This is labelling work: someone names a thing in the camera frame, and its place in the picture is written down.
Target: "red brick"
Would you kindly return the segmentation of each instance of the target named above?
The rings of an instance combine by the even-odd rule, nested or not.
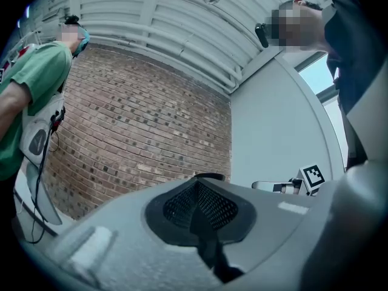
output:
[[[92,44],[73,63],[59,147],[48,156],[49,193],[76,219],[132,190],[198,172],[230,176],[229,100],[160,62],[117,52]],[[73,196],[56,198],[59,189]]]

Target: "white label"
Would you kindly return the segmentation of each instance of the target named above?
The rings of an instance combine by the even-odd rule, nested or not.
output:
[[[278,207],[283,210],[299,213],[300,215],[305,215],[309,211],[309,208],[307,207],[290,204],[285,201],[280,202]]]

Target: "gray plastic panel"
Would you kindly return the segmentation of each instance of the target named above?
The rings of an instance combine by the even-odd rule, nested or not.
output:
[[[103,290],[204,290],[221,285],[196,248],[165,244],[144,221],[146,204],[183,182],[133,192],[104,204],[61,235],[46,255],[62,264],[77,238],[93,226],[104,226],[118,235],[96,273]]]
[[[316,197],[208,180],[250,201],[257,213],[250,233],[224,246],[229,264],[246,272],[228,284],[213,276],[195,248],[165,244],[144,220],[152,198],[184,181],[108,202],[61,235],[47,255],[63,263],[84,232],[104,226],[118,232],[97,272],[105,290],[319,290],[327,288],[387,213],[388,166],[383,164],[354,167],[340,181],[324,183]]]

